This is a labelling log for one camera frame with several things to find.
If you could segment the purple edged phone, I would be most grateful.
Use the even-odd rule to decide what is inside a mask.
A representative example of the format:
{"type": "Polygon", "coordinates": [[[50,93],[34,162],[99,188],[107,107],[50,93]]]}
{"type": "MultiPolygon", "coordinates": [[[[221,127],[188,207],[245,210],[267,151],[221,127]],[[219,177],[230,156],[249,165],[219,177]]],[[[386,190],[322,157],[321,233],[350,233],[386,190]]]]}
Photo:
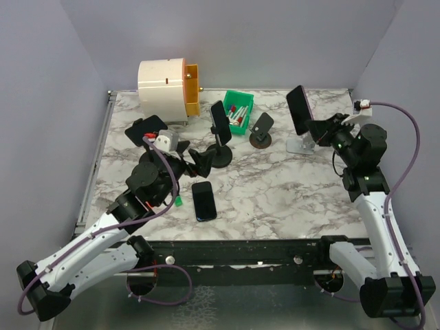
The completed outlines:
{"type": "Polygon", "coordinates": [[[297,135],[308,132],[306,121],[312,120],[312,112],[302,85],[295,87],[286,95],[287,105],[291,113],[294,128],[297,135]]]}

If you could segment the black phone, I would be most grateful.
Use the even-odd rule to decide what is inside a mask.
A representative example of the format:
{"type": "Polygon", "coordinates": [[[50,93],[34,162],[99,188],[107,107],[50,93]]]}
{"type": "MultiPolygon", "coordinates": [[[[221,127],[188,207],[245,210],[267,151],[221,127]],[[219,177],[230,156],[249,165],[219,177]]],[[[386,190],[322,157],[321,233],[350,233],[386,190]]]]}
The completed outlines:
{"type": "Polygon", "coordinates": [[[195,216],[198,222],[210,221],[217,218],[217,208],[209,181],[198,182],[192,185],[192,199],[195,207],[195,216]]]}

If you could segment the brown base phone stand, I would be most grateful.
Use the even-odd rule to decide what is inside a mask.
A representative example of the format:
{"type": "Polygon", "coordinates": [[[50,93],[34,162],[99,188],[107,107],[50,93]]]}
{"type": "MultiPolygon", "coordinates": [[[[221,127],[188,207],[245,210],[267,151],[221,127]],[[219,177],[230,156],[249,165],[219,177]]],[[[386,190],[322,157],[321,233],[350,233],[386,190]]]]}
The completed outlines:
{"type": "Polygon", "coordinates": [[[250,144],[256,149],[266,149],[272,143],[269,130],[274,125],[273,118],[266,112],[262,113],[255,125],[250,129],[250,144]]]}

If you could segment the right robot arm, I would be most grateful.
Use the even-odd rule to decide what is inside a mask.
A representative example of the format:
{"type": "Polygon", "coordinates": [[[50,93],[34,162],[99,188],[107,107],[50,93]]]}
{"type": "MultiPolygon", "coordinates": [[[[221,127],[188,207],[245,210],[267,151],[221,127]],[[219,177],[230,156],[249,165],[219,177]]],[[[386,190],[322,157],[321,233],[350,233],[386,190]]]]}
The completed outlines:
{"type": "Polygon", "coordinates": [[[347,239],[325,239],[316,251],[319,266],[334,265],[359,289],[362,308],[371,318],[420,316],[435,293],[431,276],[421,274],[399,232],[391,205],[391,190],[379,167],[387,149],[387,132],[365,124],[357,135],[347,116],[337,113],[327,120],[308,119],[305,125],[318,146],[333,148],[345,164],[342,183],[368,233],[375,263],[371,264],[347,239]]]}

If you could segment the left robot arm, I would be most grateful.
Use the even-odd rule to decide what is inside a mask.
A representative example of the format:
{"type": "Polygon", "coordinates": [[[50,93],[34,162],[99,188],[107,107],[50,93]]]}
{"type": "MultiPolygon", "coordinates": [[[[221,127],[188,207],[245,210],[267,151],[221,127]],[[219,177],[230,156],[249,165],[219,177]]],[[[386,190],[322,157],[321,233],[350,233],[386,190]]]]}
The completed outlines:
{"type": "Polygon", "coordinates": [[[27,300],[31,314],[41,322],[51,320],[96,283],[119,272],[141,272],[154,266],[154,249],[134,233],[171,208],[153,210],[168,196],[177,198],[182,175],[209,176],[215,151],[199,153],[191,148],[192,161],[187,162],[182,155],[169,155],[152,142],[147,146],[126,179],[127,189],[93,225],[49,257],[24,261],[17,267],[23,290],[17,306],[20,315],[27,315],[23,310],[27,300]]]}

